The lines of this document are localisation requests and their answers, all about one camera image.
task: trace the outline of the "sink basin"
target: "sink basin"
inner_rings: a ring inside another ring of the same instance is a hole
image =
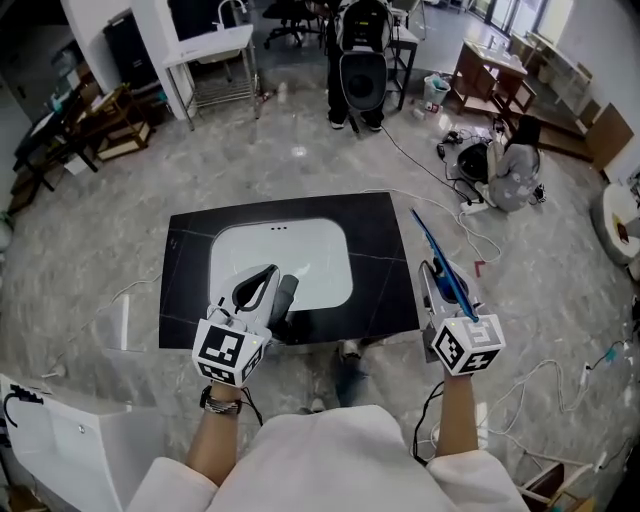
[[[2,399],[12,384],[0,375]],[[43,404],[7,402],[13,452],[39,481],[82,512],[126,510],[151,463],[163,453],[155,409],[116,404],[66,390]]]
[[[280,268],[281,277],[298,278],[290,311],[333,308],[353,291],[347,239],[335,222],[305,219],[233,226],[213,241],[209,266],[209,302],[217,303],[221,284],[262,264]]]

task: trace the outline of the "wrist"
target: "wrist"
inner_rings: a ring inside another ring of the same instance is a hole
[[[222,384],[220,382],[213,382],[211,384],[211,391],[209,392],[209,396],[221,402],[235,402],[236,400],[241,399],[242,392],[239,388],[227,386],[226,384]]]

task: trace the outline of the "black pants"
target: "black pants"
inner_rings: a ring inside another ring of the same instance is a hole
[[[342,50],[336,42],[333,22],[330,23],[327,28],[327,48],[329,53],[329,119],[334,123],[343,123],[347,118],[349,107],[347,100],[344,98],[342,82],[340,81],[340,57],[342,57]],[[382,114],[383,106],[384,101],[380,103],[379,107],[369,112],[363,112],[362,117],[365,121],[368,118],[382,121],[384,119],[384,115]]]

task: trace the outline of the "sleeve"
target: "sleeve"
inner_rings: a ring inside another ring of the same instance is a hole
[[[509,147],[502,158],[498,160],[498,165],[496,167],[496,176],[500,178],[506,176],[509,172],[509,169],[511,168],[513,160],[516,157],[516,152],[514,151],[513,146]]]
[[[187,466],[164,457],[153,461],[127,512],[205,512],[218,486]]]
[[[487,452],[438,457],[429,473],[460,512],[528,512],[502,464]]]

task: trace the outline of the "wristwatch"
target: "wristwatch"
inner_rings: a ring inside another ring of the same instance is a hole
[[[200,408],[207,412],[214,414],[226,414],[237,416],[242,410],[242,402],[240,400],[234,400],[233,402],[223,402],[222,400],[216,400],[211,395],[211,386],[207,386],[202,390],[200,395]]]

